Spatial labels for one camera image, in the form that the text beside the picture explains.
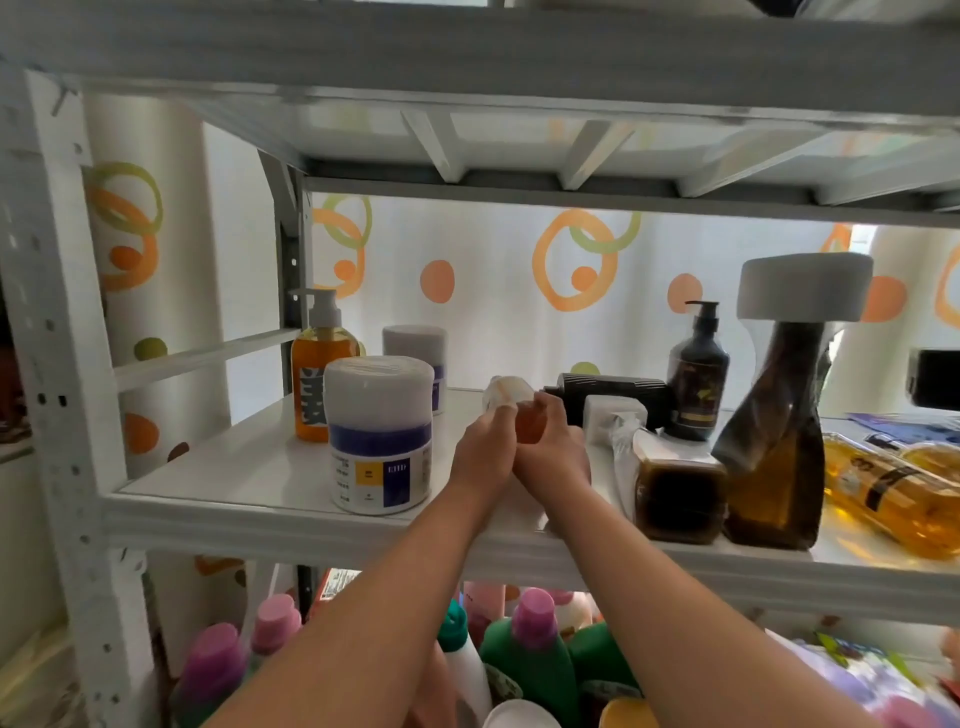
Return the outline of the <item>person's right hand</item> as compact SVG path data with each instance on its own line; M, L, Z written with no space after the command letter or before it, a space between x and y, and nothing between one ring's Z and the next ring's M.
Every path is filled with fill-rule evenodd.
M547 517L558 517L592 489L592 469L581 427L569 425L572 443L518 444L513 472Z

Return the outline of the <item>small clear orange bottle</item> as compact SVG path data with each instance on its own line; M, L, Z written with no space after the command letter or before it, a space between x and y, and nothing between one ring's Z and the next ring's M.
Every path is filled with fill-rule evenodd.
M516 406L520 401L533 399L536 391L517 375L496 375L482 394L482 410L499 406Z

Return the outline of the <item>person's left forearm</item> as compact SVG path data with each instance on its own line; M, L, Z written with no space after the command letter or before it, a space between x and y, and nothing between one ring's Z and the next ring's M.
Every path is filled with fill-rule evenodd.
M451 478L209 728L402 728L504 477Z

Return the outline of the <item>white curtain with orange circles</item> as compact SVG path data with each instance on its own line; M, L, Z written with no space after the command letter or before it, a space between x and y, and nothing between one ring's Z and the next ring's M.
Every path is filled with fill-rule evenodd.
M274 200L255 148L186 105L93 95L92 237L116 365L284 328ZM742 265L853 252L846 224L318 194L308 262L370 355L394 324L447 333L449 387L562 372L666 379L688 299L720 303L723 406L746 395L768 325L736 316Z

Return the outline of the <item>brown bottle with white pump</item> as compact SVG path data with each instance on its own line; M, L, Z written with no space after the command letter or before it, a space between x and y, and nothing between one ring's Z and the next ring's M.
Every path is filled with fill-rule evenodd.
M624 515L649 539L706 546L728 513L726 468L704 443L654 431L637 399L591 394L584 401L586 443L610 457Z

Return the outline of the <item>black pump bottle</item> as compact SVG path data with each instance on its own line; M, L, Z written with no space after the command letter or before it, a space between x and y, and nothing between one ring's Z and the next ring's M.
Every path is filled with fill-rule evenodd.
M716 339L718 301L688 299L685 304L699 311L691 336L670 351L667 385L673 399L663 433L707 442L718 424L730 355Z

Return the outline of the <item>tall brown white-capped bottle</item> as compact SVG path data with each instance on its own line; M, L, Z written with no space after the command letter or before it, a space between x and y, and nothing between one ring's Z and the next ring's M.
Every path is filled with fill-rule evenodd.
M859 252L743 264L736 317L751 329L756 368L712 448L726 468L723 535L731 543L794 552L815 545L825 497L819 401L829 346L860 321L873 277L873 259Z

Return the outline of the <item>white bottle with teal cap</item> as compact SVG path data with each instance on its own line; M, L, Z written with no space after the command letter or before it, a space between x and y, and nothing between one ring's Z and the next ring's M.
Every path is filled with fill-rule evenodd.
M468 627L465 608L453 598L438 628L437 642L457 696L458 728L483 728L493 710L493 697Z

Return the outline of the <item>white round cap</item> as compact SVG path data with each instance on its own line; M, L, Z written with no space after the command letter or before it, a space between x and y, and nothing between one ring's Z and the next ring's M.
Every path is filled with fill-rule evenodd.
M562 728L562 726L542 706L525 699L510 699L493 707L481 728Z

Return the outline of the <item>pink-capped bottle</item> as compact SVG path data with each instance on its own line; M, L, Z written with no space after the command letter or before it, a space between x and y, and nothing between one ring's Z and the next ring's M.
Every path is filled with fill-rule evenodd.
M249 641L246 677L252 677L301 630L303 620L293 596L275 593L258 607Z
M201 728L240 687L248 661L235 625L219 622L203 630L171 693L174 728Z

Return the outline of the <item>yellow round cap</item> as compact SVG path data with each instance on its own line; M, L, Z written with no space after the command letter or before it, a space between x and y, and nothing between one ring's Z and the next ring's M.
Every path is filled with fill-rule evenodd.
M643 698L611 699L600 713L597 728L660 728L648 701Z

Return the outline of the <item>yellow liquid black-label bottle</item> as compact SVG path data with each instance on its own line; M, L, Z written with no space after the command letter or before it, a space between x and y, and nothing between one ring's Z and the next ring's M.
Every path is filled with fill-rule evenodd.
M960 485L838 433L822 443L832 504L917 556L960 556Z

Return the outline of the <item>black box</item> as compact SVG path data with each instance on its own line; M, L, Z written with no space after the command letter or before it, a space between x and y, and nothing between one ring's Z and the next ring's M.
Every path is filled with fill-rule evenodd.
M913 348L905 389L915 407L960 412L960 347Z

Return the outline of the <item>purple plastic packet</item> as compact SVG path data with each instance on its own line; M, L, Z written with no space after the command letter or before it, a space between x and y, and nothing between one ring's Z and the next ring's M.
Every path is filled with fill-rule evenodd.
M960 728L960 706L922 681L896 652L824 633L807 641L764 632L883 728Z

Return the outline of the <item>white metal shelf rack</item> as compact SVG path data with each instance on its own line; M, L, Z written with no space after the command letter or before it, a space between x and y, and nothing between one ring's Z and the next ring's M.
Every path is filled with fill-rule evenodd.
M0 0L0 273L97 728L160 723L145 550L358 567L405 520L282 473L280 412L129 486L118 397L296 336L115 367L84 92L184 101L262 153L282 284L310 193L960 230L960 0L794 18L353 0Z

